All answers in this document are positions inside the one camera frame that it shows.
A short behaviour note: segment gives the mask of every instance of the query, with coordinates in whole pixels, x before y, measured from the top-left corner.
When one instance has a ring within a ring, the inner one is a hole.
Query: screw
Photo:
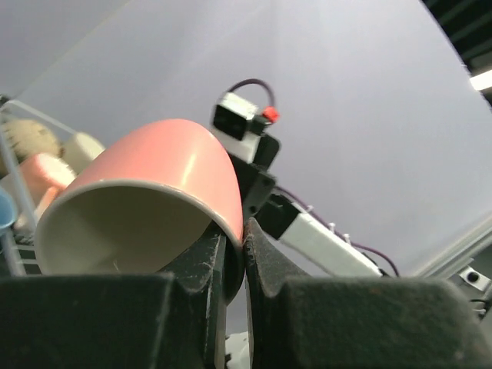
[[[476,272],[476,271],[471,271],[470,273],[468,273],[467,275],[467,280],[470,282],[470,283],[475,283],[476,281],[478,281],[480,279],[480,275]]]
[[[345,242],[347,242],[349,245],[352,245],[351,236],[348,233],[344,234],[344,238],[345,238]]]

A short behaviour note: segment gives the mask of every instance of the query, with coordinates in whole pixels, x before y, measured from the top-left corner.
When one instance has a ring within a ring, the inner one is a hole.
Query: plastic dish rack
[[[8,100],[0,95],[0,124],[12,119],[35,119],[50,128],[61,140],[66,140],[75,131],[61,122],[19,101]],[[0,237],[2,246],[0,258],[0,275],[26,276],[40,275],[38,262],[36,261],[33,243],[33,234],[38,223],[34,213],[34,203],[28,192],[19,169],[18,161],[8,143],[7,134],[0,129],[0,155],[5,163],[8,173],[12,175],[15,190],[20,200],[19,214],[24,213],[28,221],[29,232],[15,234],[13,230],[7,231]]]

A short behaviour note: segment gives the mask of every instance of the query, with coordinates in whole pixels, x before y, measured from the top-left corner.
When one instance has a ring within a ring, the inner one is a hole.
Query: pink cup
[[[156,121],[61,193],[39,220],[35,252],[43,274],[153,273],[211,221],[241,258],[241,196],[228,153],[193,121]]]

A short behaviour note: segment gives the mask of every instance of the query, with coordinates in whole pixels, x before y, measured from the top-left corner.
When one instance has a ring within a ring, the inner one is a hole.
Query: purple cable
[[[308,209],[309,209],[308,204],[306,204],[305,202],[303,202],[295,194],[293,194],[289,190],[286,190],[285,188],[280,187],[280,186],[277,186],[276,189],[279,190],[280,192],[282,192],[283,194],[287,195],[289,198],[291,198],[295,202],[297,202],[305,211],[308,211]],[[318,214],[316,214],[314,211],[309,211],[309,214],[311,214],[311,216],[314,219],[316,219],[317,221],[319,221],[324,227],[330,229],[330,227],[328,226],[328,224],[326,223],[326,221],[324,221],[324,219],[322,217],[320,217]],[[344,239],[343,235],[340,232],[334,231],[334,233],[335,233],[335,235],[337,235],[342,240]],[[396,275],[397,277],[400,277],[400,272],[398,271],[397,266],[394,264],[394,262],[387,255],[383,254],[381,251],[375,250],[373,248],[369,248],[368,246],[363,246],[361,244],[356,244],[355,242],[351,242],[351,244],[355,248],[359,248],[361,250],[365,250],[365,251],[368,251],[368,252],[370,252],[372,254],[375,254],[375,255],[378,255],[378,256],[382,257],[391,266],[391,268],[393,269],[394,275]]]

